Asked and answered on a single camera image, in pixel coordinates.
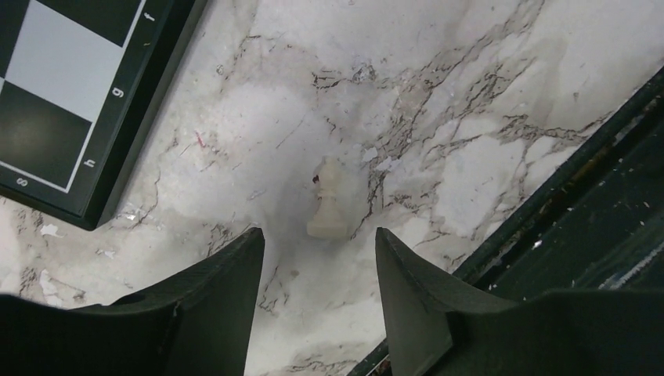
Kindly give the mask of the white bishop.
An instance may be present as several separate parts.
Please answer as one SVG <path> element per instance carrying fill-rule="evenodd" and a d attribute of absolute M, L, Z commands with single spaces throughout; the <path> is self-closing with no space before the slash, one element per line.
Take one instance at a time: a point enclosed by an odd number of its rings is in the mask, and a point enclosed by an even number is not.
<path fill-rule="evenodd" d="M 348 225 L 337 205 L 337 192 L 341 183 L 338 159 L 325 156 L 316 176 L 319 207 L 307 222 L 307 234 L 320 239 L 341 239 L 346 236 Z"/>

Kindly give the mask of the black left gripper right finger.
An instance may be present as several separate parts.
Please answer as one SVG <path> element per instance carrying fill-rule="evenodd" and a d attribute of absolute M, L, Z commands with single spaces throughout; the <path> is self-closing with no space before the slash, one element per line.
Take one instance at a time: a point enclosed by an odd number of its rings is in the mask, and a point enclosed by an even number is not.
<path fill-rule="evenodd" d="M 385 228 L 375 252 L 394 375 L 660 375 L 662 291 L 555 289 L 511 301 Z"/>

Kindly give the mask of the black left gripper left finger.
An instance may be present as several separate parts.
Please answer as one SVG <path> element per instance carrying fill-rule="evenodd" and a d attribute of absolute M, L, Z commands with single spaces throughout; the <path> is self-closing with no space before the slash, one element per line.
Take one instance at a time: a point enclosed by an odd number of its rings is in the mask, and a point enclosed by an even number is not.
<path fill-rule="evenodd" d="M 265 238 L 251 228 L 212 256 L 110 305 L 58 309 L 1 297 L 4 375 L 242 375 Z"/>

